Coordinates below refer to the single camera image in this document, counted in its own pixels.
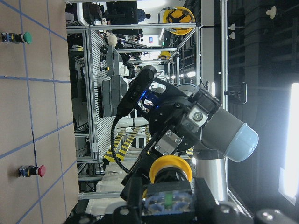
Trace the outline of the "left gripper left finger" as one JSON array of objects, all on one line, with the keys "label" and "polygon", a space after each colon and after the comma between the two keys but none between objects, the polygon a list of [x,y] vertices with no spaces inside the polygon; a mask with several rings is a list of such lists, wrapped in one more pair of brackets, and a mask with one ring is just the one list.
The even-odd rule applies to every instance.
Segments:
[{"label": "left gripper left finger", "polygon": [[132,177],[127,183],[127,209],[126,220],[128,224],[142,223],[142,179]]}]

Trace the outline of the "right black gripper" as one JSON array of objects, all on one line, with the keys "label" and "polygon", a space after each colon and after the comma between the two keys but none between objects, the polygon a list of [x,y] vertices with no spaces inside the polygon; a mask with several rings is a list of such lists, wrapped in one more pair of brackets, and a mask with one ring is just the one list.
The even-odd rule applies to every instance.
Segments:
[{"label": "right black gripper", "polygon": [[140,177],[142,185],[150,181],[150,167],[160,157],[174,155],[193,147],[200,141],[201,131],[221,107],[221,102],[201,86],[190,83],[173,86],[155,78],[165,86],[158,94],[148,89],[142,101],[150,101],[149,112],[143,117],[149,122],[152,136],[133,166],[122,180],[121,198],[128,199],[132,178]]}]

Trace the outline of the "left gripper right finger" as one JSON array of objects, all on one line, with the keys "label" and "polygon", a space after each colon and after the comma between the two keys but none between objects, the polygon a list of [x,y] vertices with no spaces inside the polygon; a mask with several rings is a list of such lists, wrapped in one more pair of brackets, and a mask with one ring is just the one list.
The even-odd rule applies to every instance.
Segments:
[{"label": "left gripper right finger", "polygon": [[223,224],[219,205],[204,178],[195,178],[195,215],[199,224]]}]

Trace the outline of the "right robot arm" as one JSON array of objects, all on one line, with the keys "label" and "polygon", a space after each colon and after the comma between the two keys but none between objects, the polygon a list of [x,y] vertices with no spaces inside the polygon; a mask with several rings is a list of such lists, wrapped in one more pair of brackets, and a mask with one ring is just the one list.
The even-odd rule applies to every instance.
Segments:
[{"label": "right robot arm", "polygon": [[138,109],[138,102],[150,101],[142,116],[149,123],[152,136],[133,167],[122,181],[122,199],[128,198],[128,182],[141,177],[150,179],[150,166],[159,157],[186,151],[199,145],[200,150],[216,150],[235,162],[247,159],[258,144],[258,134],[246,123],[225,111],[220,101],[206,89],[193,84],[173,86],[161,79],[162,93],[150,89],[152,80],[137,78],[118,105],[120,116]]}]

